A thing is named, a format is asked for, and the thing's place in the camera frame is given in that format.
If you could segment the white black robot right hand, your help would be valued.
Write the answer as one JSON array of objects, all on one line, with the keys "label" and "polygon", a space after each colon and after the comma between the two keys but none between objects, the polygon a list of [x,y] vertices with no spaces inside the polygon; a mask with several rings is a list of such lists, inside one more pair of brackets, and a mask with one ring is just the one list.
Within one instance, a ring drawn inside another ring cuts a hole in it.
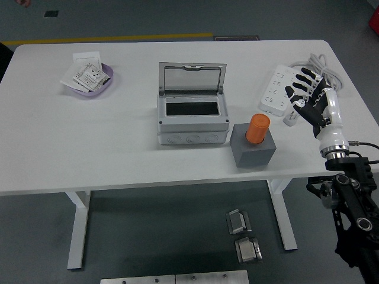
[{"label": "white black robot right hand", "polygon": [[303,67],[285,91],[295,112],[312,125],[322,157],[347,157],[349,144],[343,135],[337,92],[325,78]]}]

